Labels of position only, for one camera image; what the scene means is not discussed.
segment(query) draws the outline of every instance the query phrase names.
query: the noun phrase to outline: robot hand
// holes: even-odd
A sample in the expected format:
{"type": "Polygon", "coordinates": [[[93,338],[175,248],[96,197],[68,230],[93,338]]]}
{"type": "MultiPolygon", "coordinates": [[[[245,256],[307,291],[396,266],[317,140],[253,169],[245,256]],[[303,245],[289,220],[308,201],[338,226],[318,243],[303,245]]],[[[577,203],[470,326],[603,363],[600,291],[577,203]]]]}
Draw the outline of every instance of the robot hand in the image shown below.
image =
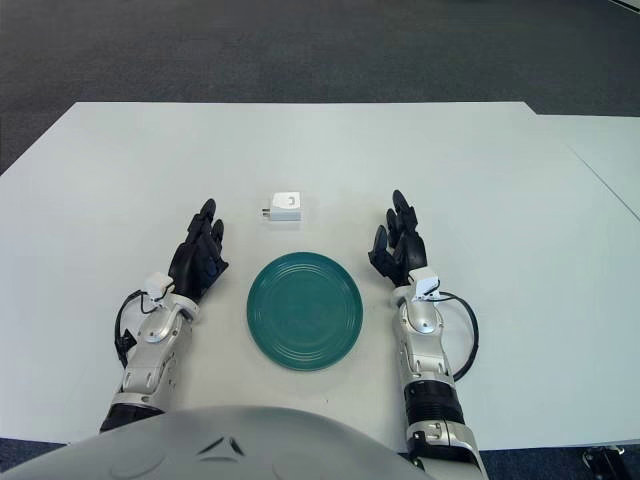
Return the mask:
{"type": "Polygon", "coordinates": [[[173,293],[195,303],[229,266],[221,257],[224,224],[218,219],[211,226],[215,212],[216,202],[210,198],[193,216],[187,239],[178,246],[169,267],[173,293]]]}
{"type": "Polygon", "coordinates": [[[424,242],[416,232],[415,211],[398,190],[393,192],[393,205],[395,212],[387,211],[389,234],[382,225],[378,227],[369,261],[397,287],[391,294],[396,308],[392,325],[405,399],[409,459],[421,468],[426,464],[434,468],[442,461],[473,465],[477,475],[468,478],[486,478],[455,386],[471,368],[478,349],[477,319],[465,300],[439,291],[440,279],[427,266],[424,242]],[[387,251],[387,243],[395,249],[393,254],[387,251]],[[436,307],[438,302],[449,300],[463,305],[474,330],[473,349],[455,373],[442,348],[444,320],[436,307]]]}
{"type": "Polygon", "coordinates": [[[171,409],[182,357],[191,341],[191,323],[198,314],[198,302],[229,266],[221,257],[224,225],[221,220],[211,225],[215,211],[215,202],[207,200],[191,220],[187,239],[178,246],[169,275],[151,275],[144,291],[129,295],[120,308],[115,346],[125,371],[100,428],[102,432],[171,409]],[[143,308],[145,296],[153,305],[148,311],[143,308]],[[122,312],[138,297],[140,309],[147,317],[135,336],[129,330],[122,335],[122,312]]]}
{"type": "Polygon", "coordinates": [[[369,261],[383,277],[389,277],[396,287],[409,285],[409,272],[427,266],[427,254],[424,242],[416,232],[418,220],[413,207],[410,207],[399,190],[393,192],[392,209],[387,210],[389,234],[380,225],[369,252],[369,261]],[[387,251],[394,248],[393,255],[387,251]]]}

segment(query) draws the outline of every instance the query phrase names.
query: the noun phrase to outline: floor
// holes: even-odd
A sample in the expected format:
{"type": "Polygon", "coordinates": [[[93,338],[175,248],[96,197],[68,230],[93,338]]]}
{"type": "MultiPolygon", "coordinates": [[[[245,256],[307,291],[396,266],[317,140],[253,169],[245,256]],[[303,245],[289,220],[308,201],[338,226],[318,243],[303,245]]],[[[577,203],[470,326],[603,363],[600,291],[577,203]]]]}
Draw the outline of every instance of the floor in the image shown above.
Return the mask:
{"type": "MultiPolygon", "coordinates": [[[[0,174],[76,101],[640,116],[638,45],[640,15],[606,0],[0,0],[0,174]]],[[[0,439],[0,471],[58,447],[0,439]]],[[[592,478],[581,451],[483,458],[493,479],[592,478]]]]}

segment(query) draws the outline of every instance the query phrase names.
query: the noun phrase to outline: green plate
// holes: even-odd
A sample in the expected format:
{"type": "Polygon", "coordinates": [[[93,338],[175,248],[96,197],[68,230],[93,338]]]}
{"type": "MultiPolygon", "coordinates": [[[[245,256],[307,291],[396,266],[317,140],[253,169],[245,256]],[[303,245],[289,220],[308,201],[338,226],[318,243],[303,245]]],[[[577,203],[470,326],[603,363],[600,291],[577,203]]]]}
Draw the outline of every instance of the green plate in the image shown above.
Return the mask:
{"type": "Polygon", "coordinates": [[[294,370],[318,370],[344,357],[362,326],[355,282],[336,262],[291,253],[267,265],[247,300],[253,339],[271,360],[294,370]]]}

